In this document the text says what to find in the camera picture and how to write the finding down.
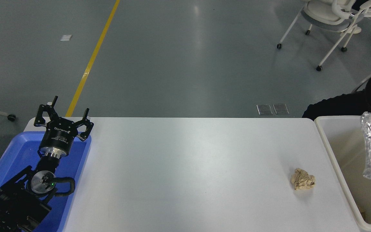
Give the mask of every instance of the chair wheel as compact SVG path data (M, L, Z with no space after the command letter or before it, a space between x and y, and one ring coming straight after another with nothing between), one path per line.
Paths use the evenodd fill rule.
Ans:
M15 116L15 114L10 114L10 115L7 116L7 118L8 118L8 120L10 120L11 122L14 122L15 119L16 119L16 116Z

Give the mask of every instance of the person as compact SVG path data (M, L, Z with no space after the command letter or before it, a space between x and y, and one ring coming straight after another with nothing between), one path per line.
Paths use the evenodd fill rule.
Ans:
M315 120L319 116L362 115L366 111L371 113L371 77L364 90L311 104L302 118Z

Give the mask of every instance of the concrete floor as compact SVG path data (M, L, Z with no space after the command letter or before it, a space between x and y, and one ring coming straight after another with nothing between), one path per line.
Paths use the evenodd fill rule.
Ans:
M0 1L0 156L39 104L64 116L114 0ZM121 0L73 116L301 117L308 104L350 92L371 72L371 19L349 51L300 18L301 1ZM62 35L72 34L61 42ZM259 116L256 104L289 115Z

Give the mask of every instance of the crumpled brown paper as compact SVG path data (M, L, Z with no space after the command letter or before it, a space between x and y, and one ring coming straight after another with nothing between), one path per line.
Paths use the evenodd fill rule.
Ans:
M303 169L296 169L291 176L291 183L294 184L294 190L310 189L315 186L316 179L314 175L309 175Z

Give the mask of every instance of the white table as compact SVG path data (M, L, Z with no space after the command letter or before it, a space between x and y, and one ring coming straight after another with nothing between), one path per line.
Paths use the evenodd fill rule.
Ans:
M64 231L359 231L311 120L91 121ZM295 168L316 186L294 191Z

